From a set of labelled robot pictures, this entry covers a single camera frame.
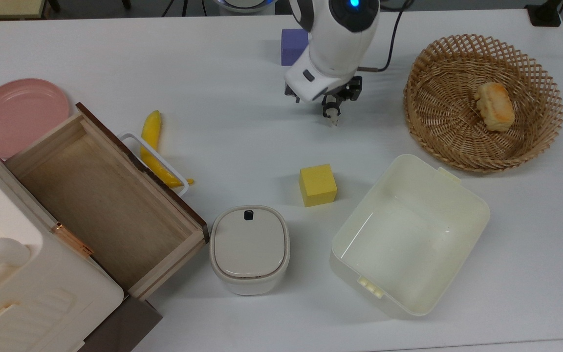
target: white table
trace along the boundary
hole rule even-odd
[[[563,352],[563,340],[422,348],[414,352]]]
[[[394,18],[382,14],[365,65],[384,64]],[[152,295],[164,319],[136,350],[342,352],[563,339],[563,129],[539,158],[503,174],[446,167],[492,216],[428,316],[389,319],[328,264],[331,238],[396,156],[445,166],[405,126],[402,90],[416,55],[442,36],[494,36],[536,58],[563,97],[563,27],[533,28],[525,10],[406,13],[391,67],[364,74],[360,100],[343,104],[338,127],[319,105],[283,95],[285,27],[297,27],[291,16],[0,22],[0,84],[50,80],[116,133],[139,131],[159,109],[160,151],[196,180],[185,200],[209,224],[251,203],[288,222],[291,261],[275,291],[229,293],[203,251]],[[306,209],[299,169],[322,163],[331,163],[337,200]]]

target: yellow banana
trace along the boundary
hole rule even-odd
[[[143,125],[143,133],[141,136],[145,142],[149,143],[149,145],[154,149],[158,150],[158,143],[160,139],[160,128],[162,126],[162,118],[160,117],[160,112],[155,110],[154,112],[150,113],[145,120],[145,124]],[[145,147],[140,147],[140,158],[143,160],[145,164],[153,171],[156,176],[162,180],[168,187],[179,187],[183,184],[179,181],[178,178],[174,177],[170,172],[166,171],[165,168],[162,167],[162,164],[156,159],[150,152],[145,149]],[[188,178],[188,184],[192,185],[194,180],[192,178]]]

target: floor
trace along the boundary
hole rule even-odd
[[[77,18],[125,18],[159,17],[171,0],[131,0],[132,8],[123,8],[120,0],[59,0],[61,10],[54,13],[47,9],[50,20]],[[219,16],[215,0],[174,0],[166,16],[181,16],[184,2],[186,16]],[[390,0],[391,6],[399,6],[402,0]],[[543,0],[418,0],[410,11],[465,10],[465,9],[522,9],[526,4],[541,4]],[[277,14],[290,14],[288,0],[276,3]]]

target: yellow cube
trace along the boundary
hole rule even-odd
[[[329,164],[301,169],[299,188],[306,207],[331,203],[338,192]]]

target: wooden box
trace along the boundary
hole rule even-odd
[[[5,165],[132,297],[145,299],[209,241],[206,223],[81,103]]]

